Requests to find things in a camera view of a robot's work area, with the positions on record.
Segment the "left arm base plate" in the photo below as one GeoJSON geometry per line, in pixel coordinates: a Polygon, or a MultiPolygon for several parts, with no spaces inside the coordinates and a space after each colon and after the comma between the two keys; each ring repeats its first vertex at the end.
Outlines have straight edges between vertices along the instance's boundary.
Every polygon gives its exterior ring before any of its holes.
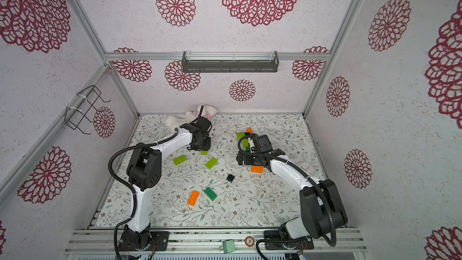
{"type": "Polygon", "coordinates": [[[140,235],[122,234],[118,248],[121,252],[163,252],[167,250],[170,233],[166,231],[145,232],[140,235]]]}

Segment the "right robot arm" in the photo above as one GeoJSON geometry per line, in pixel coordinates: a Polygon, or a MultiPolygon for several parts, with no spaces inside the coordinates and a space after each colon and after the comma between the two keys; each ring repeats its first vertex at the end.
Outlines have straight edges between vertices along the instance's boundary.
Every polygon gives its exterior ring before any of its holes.
{"type": "Polygon", "coordinates": [[[336,230],[348,222],[336,184],[308,175],[282,150],[274,149],[268,136],[247,135],[238,140],[240,166],[262,167],[281,177],[299,193],[300,215],[279,228],[280,240],[301,242],[319,239],[331,247],[337,245],[336,230]]]}

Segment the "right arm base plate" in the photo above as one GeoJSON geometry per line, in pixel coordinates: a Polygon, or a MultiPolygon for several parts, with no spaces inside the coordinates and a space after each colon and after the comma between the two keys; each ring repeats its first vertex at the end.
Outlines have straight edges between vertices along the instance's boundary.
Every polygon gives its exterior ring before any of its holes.
{"type": "Polygon", "coordinates": [[[266,250],[313,250],[314,243],[311,238],[303,238],[301,241],[281,237],[279,231],[264,231],[264,245],[266,250]]]}

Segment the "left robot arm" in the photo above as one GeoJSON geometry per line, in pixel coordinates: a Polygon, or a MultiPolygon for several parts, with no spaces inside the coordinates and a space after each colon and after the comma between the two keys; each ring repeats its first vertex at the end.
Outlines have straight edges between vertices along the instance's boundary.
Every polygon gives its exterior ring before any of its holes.
{"type": "Polygon", "coordinates": [[[108,161],[108,171],[114,180],[123,184],[131,191],[131,210],[129,218],[118,223],[115,228],[123,226],[123,237],[139,249],[150,242],[151,193],[159,183],[162,175],[162,161],[178,149],[186,146],[193,151],[208,151],[211,147],[209,133],[212,128],[210,120],[197,116],[189,123],[175,128],[172,135],[159,141],[135,146],[116,152],[108,161]],[[113,169],[113,162],[125,152],[132,151],[124,180],[113,169]]]}

